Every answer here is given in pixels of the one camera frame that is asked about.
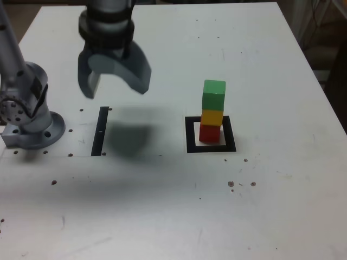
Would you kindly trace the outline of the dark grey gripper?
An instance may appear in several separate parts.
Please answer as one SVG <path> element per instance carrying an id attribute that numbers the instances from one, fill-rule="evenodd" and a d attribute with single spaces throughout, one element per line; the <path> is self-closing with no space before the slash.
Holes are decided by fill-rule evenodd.
<path id="1" fill-rule="evenodd" d="M 95 98 L 100 74 L 118 76 L 140 94 L 149 90 L 151 67 L 135 42 L 118 49 L 85 43 L 78 57 L 78 83 L 86 98 Z"/>

